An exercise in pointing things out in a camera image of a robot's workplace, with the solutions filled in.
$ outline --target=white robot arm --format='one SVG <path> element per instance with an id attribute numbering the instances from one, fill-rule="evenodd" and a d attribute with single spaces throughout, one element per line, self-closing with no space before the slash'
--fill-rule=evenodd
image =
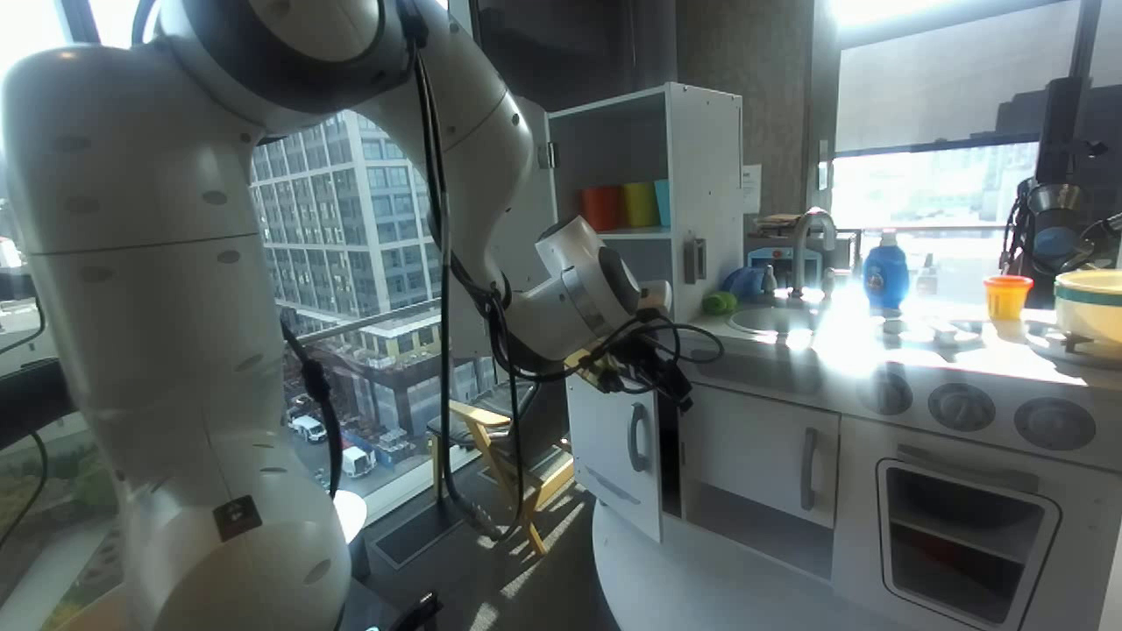
<path id="1" fill-rule="evenodd" d="M 135 628 L 340 622 L 349 559 L 277 437 L 284 349 L 248 202 L 251 147 L 335 110 L 370 116 L 417 165 L 435 165 L 424 147 L 443 159 L 443 247 L 513 369 L 554 373 L 635 321 L 630 274 L 578 216 L 535 243 L 552 282 L 507 296 L 487 235 L 528 130 L 432 2 L 161 0 L 145 50 L 26 61 L 3 118 L 21 247 L 117 473 Z"/>

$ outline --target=white toy kitchen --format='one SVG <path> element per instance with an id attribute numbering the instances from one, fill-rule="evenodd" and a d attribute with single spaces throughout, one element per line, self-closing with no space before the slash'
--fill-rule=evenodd
<path id="1" fill-rule="evenodd" d="M 1122 628 L 1122 363 L 981 327 L 708 331 L 682 418 L 567 382 L 619 628 Z"/>

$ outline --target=bowl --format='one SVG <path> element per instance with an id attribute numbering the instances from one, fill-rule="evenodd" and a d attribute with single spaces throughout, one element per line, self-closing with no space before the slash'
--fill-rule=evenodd
<path id="1" fill-rule="evenodd" d="M 1122 270 L 1058 274 L 1054 327 L 1087 337 L 1095 349 L 1122 355 Z"/>

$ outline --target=red object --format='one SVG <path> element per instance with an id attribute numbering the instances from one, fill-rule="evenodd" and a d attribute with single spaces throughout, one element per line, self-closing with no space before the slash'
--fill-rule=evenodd
<path id="1" fill-rule="evenodd" d="M 578 192 L 583 216 L 594 230 L 612 230 L 623 223 L 623 198 L 619 186 L 588 186 Z"/>

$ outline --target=blue bottle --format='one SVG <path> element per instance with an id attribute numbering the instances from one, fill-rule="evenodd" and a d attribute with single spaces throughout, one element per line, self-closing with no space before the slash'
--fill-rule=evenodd
<path id="1" fill-rule="evenodd" d="M 900 316 L 908 296 L 908 255 L 896 247 L 896 235 L 885 235 L 879 247 L 867 255 L 867 299 L 876 316 Z"/>

